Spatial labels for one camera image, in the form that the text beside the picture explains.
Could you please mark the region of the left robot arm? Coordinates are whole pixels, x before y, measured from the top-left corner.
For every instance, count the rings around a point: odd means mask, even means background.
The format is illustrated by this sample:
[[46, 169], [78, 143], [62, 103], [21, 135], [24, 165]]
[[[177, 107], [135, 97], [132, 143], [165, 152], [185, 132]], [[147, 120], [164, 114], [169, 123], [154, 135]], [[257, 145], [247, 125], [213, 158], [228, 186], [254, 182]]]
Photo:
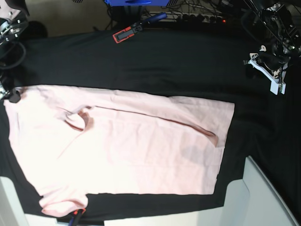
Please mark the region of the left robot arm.
[[261, 22], [271, 37], [265, 43], [260, 41], [259, 51], [250, 53], [243, 63], [269, 79], [270, 92], [284, 94], [289, 67], [301, 61], [301, 24], [293, 22], [287, 7], [293, 6], [300, 13], [301, 3], [296, 0], [246, 0], [245, 3], [249, 10], [241, 17], [244, 30], [253, 37], [245, 21], [254, 15], [254, 21]]

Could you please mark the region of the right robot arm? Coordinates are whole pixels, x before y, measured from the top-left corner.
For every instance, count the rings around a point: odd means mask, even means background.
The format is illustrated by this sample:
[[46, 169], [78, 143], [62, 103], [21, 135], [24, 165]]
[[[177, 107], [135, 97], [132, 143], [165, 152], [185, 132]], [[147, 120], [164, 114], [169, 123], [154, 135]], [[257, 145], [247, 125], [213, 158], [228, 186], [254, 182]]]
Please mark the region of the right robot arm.
[[20, 101], [14, 78], [8, 71], [19, 66], [25, 59], [26, 48], [20, 42], [21, 33], [28, 27], [29, 11], [24, 0], [0, 2], [0, 99], [11, 103]]

